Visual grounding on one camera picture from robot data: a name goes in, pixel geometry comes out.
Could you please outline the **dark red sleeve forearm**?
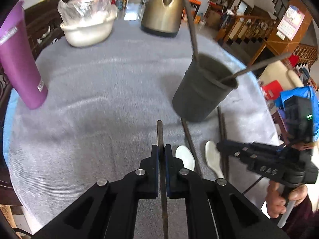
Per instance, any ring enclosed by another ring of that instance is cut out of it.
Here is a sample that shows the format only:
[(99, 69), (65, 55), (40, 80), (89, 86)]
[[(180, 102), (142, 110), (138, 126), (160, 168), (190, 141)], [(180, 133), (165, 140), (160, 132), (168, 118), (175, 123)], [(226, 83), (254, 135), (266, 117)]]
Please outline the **dark red sleeve forearm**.
[(298, 206), (293, 208), (282, 230), (289, 238), (309, 238), (314, 229), (314, 218), (311, 201), (309, 196), (306, 196)]

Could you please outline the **person right hand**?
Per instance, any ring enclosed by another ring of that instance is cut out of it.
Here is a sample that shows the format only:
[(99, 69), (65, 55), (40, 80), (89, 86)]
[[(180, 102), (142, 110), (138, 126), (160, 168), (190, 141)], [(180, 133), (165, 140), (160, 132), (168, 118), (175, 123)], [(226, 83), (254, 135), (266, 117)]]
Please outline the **person right hand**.
[[(275, 181), (269, 181), (267, 188), (266, 204), (267, 213), (271, 218), (278, 218), (286, 212), (286, 199), (279, 192), (280, 184)], [(300, 185), (290, 192), (289, 201), (295, 201), (295, 207), (302, 203), (308, 195), (308, 187), (305, 184)]]

